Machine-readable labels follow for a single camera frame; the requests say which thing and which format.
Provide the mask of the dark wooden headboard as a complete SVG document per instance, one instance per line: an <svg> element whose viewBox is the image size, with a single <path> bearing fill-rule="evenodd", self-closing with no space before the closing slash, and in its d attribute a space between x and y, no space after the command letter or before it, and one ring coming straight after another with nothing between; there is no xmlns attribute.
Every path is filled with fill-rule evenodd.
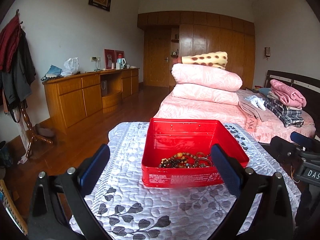
<svg viewBox="0 0 320 240"><path fill-rule="evenodd" d="M265 87L271 87L270 81L272 79L281 81L303 94L307 101L304 111L312 117L316 128L316 134L319 135L319 79L277 70L268 70L265 79Z"/></svg>

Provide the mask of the red photo frames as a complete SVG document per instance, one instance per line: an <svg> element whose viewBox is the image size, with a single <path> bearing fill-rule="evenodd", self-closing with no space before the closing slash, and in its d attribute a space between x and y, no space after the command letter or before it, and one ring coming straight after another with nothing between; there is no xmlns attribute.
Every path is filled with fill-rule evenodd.
<svg viewBox="0 0 320 240"><path fill-rule="evenodd" d="M116 65L118 58L124 58L123 50L104 49L105 68L112 69L112 64Z"/></svg>

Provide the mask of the yellow brown spotted blanket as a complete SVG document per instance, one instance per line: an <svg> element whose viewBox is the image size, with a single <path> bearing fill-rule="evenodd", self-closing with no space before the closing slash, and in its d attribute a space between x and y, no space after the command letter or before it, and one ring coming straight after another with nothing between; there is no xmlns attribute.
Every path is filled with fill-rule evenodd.
<svg viewBox="0 0 320 240"><path fill-rule="evenodd" d="M198 64L225 70L228 63L228 54L225 51L178 57L176 63Z"/></svg>

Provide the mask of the plaid folded clothes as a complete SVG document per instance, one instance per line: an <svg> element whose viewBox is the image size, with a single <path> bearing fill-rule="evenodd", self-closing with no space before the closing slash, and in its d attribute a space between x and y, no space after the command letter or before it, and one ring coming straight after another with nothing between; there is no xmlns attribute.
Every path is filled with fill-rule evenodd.
<svg viewBox="0 0 320 240"><path fill-rule="evenodd" d="M264 106L276 115L284 127L294 126L300 128L304 125L302 110L289 109L279 101L269 98L265 100Z"/></svg>

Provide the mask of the white plastic bag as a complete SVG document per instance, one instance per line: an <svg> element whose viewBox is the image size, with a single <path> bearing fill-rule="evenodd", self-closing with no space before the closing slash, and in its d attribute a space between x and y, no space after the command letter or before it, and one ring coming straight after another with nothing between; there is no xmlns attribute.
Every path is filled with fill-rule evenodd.
<svg viewBox="0 0 320 240"><path fill-rule="evenodd" d="M79 69L79 60L77 57L69 58L63 64L63 68L61 71L61 76L67 77L71 75L75 75Z"/></svg>

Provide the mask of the silver metal watch band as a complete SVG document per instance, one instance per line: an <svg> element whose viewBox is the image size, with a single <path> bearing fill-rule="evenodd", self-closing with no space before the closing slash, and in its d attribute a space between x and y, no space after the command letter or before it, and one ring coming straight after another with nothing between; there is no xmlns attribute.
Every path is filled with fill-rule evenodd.
<svg viewBox="0 0 320 240"><path fill-rule="evenodd" d="M193 166L195 168L213 167L210 153L208 155L205 155L202 152L196 153Z"/></svg>

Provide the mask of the wall power socket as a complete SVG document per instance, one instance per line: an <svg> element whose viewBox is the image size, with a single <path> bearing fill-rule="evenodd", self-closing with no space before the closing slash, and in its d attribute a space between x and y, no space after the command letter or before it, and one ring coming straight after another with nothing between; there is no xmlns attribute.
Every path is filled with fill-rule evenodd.
<svg viewBox="0 0 320 240"><path fill-rule="evenodd" d="M93 62L93 61L95 61L95 62L100 62L100 57L92 56L92 57L91 57L91 62Z"/></svg>

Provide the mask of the wall switch box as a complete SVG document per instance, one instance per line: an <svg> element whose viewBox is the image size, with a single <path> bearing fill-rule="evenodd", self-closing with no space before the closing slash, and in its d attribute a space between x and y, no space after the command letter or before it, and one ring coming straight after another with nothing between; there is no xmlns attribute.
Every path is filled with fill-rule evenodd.
<svg viewBox="0 0 320 240"><path fill-rule="evenodd" d="M270 57L271 56L271 49L270 47L265 47L264 48L264 55L266 58Z"/></svg>

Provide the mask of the pink folded quilt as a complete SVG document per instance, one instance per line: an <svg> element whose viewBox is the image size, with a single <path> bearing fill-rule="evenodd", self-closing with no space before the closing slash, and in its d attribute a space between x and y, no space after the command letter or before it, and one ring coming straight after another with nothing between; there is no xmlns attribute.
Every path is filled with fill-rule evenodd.
<svg viewBox="0 0 320 240"><path fill-rule="evenodd" d="M176 98L188 100L222 103L234 106L239 103L239 97L236 92L229 92L191 83L177 84L171 94Z"/></svg>
<svg viewBox="0 0 320 240"><path fill-rule="evenodd" d="M243 85L238 74L203 65L177 63L171 73L179 84L191 83L229 92L236 92Z"/></svg>

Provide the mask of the upper pink folded quilt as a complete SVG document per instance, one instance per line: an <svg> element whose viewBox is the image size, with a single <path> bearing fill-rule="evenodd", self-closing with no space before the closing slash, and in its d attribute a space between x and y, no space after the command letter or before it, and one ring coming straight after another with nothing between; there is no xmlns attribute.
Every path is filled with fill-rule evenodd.
<svg viewBox="0 0 320 240"><path fill-rule="evenodd" d="M243 85L238 74L203 65L177 63L171 73L179 84L191 83L229 92L236 92Z"/></svg>

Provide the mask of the pink folded jacket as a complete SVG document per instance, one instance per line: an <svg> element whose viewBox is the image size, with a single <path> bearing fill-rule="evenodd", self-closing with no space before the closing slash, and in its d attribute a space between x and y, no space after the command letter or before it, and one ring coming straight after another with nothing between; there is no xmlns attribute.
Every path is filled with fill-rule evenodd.
<svg viewBox="0 0 320 240"><path fill-rule="evenodd" d="M285 106L296 108L304 108L306 106L306 98L295 88L276 79L272 79L270 85L272 93L275 94Z"/></svg>

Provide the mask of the wooden bead bracelet amber stone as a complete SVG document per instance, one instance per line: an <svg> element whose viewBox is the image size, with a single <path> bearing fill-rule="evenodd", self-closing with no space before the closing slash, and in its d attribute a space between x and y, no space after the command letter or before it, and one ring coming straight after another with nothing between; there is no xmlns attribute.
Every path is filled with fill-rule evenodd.
<svg viewBox="0 0 320 240"><path fill-rule="evenodd" d="M189 159L194 159L195 160L195 155L188 153L188 152L180 152L180 153L176 153L173 156L169 157L169 158L163 158L161 160L161 164L169 164L172 162L180 162L180 163L185 163L186 161L188 161Z"/></svg>

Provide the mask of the lower pink folded quilt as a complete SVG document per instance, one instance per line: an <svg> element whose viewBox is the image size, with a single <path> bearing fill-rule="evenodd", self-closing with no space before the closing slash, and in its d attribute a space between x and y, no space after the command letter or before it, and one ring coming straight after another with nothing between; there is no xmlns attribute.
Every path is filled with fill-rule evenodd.
<svg viewBox="0 0 320 240"><path fill-rule="evenodd" d="M188 100L222 103L234 106L239 103L239 97L236 92L229 92L191 83L177 84L171 94L176 98Z"/></svg>

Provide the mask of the pink bedspread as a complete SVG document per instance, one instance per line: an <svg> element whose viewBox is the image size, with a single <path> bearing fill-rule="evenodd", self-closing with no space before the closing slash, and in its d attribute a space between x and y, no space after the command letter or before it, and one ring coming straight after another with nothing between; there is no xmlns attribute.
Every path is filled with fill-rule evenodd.
<svg viewBox="0 0 320 240"><path fill-rule="evenodd" d="M292 132L298 132L306 137L314 137L316 128L312 117L302 112L304 124L302 127L288 126L276 117L270 110L266 110L267 120L261 121L248 115L239 106L222 103L197 101L174 97L171 93L162 101L155 118L163 119L199 119L219 120L221 123L240 125L256 141L269 143L275 136L290 141Z"/></svg>

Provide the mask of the white thermos kettle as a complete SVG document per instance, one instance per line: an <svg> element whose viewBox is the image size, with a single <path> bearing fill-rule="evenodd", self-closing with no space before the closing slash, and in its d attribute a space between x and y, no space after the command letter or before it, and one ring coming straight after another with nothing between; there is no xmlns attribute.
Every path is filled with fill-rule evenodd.
<svg viewBox="0 0 320 240"><path fill-rule="evenodd" d="M123 53L117 54L117 64L119 65L119 69L124 69L126 66L126 60Z"/></svg>

